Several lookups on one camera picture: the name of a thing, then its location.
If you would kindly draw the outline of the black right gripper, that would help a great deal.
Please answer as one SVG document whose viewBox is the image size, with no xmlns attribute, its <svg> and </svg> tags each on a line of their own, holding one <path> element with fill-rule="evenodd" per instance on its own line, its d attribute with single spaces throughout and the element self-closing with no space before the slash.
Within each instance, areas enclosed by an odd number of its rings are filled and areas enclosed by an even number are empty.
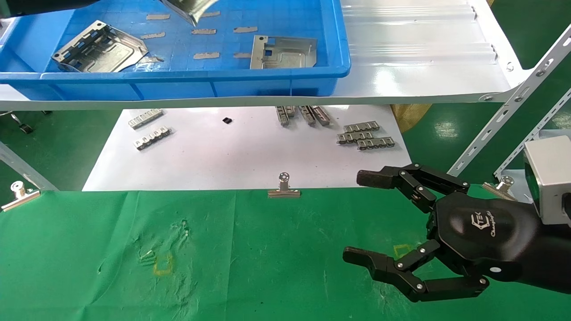
<svg viewBox="0 0 571 321">
<path fill-rule="evenodd" d="M 397 189 L 423 213 L 432 211 L 431 240 L 400 259 L 355 247 L 343 251 L 346 263 L 366 268 L 372 280 L 394 286 L 409 301 L 477 297 L 489 286 L 484 276 L 570 293 L 570 228 L 542 223 L 534 205 L 470 197 L 469 183 L 420 163 L 360 170 L 356 182 Z M 432 191 L 445 196 L 437 201 Z M 434 258 L 459 276 L 414 275 Z"/>
</svg>

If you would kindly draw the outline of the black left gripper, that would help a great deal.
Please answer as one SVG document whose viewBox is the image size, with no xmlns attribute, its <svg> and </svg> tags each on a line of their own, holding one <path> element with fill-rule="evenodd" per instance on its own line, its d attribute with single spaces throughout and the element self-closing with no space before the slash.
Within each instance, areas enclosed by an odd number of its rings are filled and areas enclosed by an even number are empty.
<svg viewBox="0 0 571 321">
<path fill-rule="evenodd" d="M 0 17 L 12 18 L 32 16 L 47 12 L 84 8 L 98 2 L 97 0 L 2 0 Z"/>
</svg>

